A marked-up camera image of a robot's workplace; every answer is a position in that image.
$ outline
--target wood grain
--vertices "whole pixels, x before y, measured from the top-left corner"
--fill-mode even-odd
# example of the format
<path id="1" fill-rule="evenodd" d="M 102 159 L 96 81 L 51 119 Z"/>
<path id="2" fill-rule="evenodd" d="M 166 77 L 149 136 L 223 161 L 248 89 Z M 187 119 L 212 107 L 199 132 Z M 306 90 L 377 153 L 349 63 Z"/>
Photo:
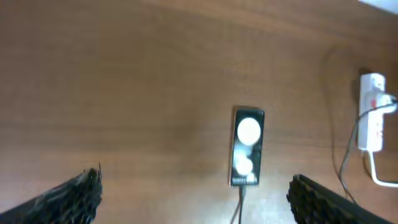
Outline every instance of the wood grain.
<path id="1" fill-rule="evenodd" d="M 343 195 L 359 71 L 398 95 L 397 50 L 398 17 L 354 0 L 0 1 L 0 211 L 100 162 L 95 223 L 229 223 L 231 110 L 250 105 L 265 146 L 244 223 L 293 223 L 294 174 Z M 381 179 L 398 179 L 397 131 L 388 116 Z M 358 151 L 345 178 L 398 222 Z"/>

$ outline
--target white cord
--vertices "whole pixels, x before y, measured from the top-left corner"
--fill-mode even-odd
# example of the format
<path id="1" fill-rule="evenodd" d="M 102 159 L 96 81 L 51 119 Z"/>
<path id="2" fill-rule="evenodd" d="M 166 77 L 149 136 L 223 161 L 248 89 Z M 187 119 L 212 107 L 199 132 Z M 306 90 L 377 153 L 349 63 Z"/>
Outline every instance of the white cord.
<path id="1" fill-rule="evenodd" d="M 372 170 L 372 179 L 375 183 L 377 183 L 380 186 L 384 186 L 384 187 L 398 187 L 398 183 L 391 183 L 391 182 L 384 182 L 384 181 L 380 181 L 377 178 L 376 175 L 376 166 L 374 165 L 374 158 L 373 158 L 373 152 L 368 151 L 369 153 L 369 162 L 371 164 L 371 170 Z"/>

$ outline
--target black cable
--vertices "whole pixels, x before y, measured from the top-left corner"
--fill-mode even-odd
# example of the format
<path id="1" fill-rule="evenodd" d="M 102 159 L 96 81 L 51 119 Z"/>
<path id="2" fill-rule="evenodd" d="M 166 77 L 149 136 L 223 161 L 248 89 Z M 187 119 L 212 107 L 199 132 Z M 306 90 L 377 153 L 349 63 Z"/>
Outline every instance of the black cable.
<path id="1" fill-rule="evenodd" d="M 395 104 L 398 104 L 397 100 L 393 100 L 392 103 L 389 103 L 387 105 L 378 106 L 378 107 L 372 108 L 370 110 L 367 110 L 363 114 L 361 114 L 361 116 L 358 116 L 358 118 L 355 121 L 355 124 L 354 124 L 354 127 L 353 127 L 353 131 L 351 132 L 351 137 L 348 140 L 348 145 L 347 145 L 347 148 L 346 148 L 346 154 L 344 155 L 344 159 L 343 159 L 343 162 L 341 163 L 340 171 L 338 173 L 338 179 L 340 180 L 340 183 L 342 184 L 346 194 L 351 198 L 353 203 L 356 204 L 356 205 L 357 205 L 357 203 L 356 203 L 354 197 L 349 192 L 348 187 L 347 187 L 345 181 L 343 180 L 343 171 L 344 171 L 344 169 L 345 169 L 345 167 L 347 165 L 347 161 L 348 161 L 349 155 L 351 154 L 351 151 L 352 151 L 352 148 L 353 148 L 353 139 L 355 138 L 355 136 L 358 133 L 358 123 L 363 117 L 368 115 L 370 112 L 379 110 L 381 108 L 387 108 L 389 106 L 394 106 Z"/>
<path id="2" fill-rule="evenodd" d="M 244 186 L 239 187 L 239 221 L 238 221 L 239 224 L 241 224 L 242 220 L 244 196 L 246 196 L 246 188 Z"/>

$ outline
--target white plug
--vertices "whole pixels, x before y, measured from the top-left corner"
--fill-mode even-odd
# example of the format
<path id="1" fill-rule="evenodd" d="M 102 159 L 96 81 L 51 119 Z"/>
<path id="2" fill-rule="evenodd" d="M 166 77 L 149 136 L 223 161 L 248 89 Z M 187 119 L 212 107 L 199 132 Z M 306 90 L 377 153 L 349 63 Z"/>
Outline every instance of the white plug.
<path id="1" fill-rule="evenodd" d="M 379 73 L 361 76 L 361 93 L 359 98 L 359 115 L 380 107 L 392 104 L 395 97 L 385 93 L 386 78 Z M 383 145 L 383 114 L 392 113 L 397 105 L 371 111 L 364 115 L 358 124 L 358 148 L 369 153 L 369 162 L 373 181 L 385 187 L 398 187 L 398 183 L 384 182 L 377 178 L 373 153 L 380 151 Z"/>

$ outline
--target black object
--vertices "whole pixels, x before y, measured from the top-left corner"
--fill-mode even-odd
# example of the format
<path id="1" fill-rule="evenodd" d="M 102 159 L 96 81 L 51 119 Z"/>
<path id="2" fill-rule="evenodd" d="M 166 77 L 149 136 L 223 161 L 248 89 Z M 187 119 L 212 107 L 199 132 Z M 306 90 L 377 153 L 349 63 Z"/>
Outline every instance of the black object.
<path id="1" fill-rule="evenodd" d="M 101 167 L 0 214 L 0 223 L 91 223 L 101 203 Z"/>
<path id="2" fill-rule="evenodd" d="M 293 177 L 287 200 L 299 224 L 390 223 L 301 174 Z"/>
<path id="3" fill-rule="evenodd" d="M 231 165 L 229 174 L 229 184 L 233 187 L 245 185 L 258 185 L 260 181 L 261 151 L 262 137 L 264 130 L 264 114 L 263 110 L 254 108 L 238 108 L 234 114 L 233 137 L 231 143 Z M 247 146 L 238 138 L 238 126 L 245 118 L 252 118 L 258 122 L 260 127 L 260 136 L 258 141 L 253 145 Z M 244 151 L 245 156 L 252 162 L 252 172 L 250 175 L 241 175 L 237 172 L 235 162 L 237 161 L 237 152 Z"/>

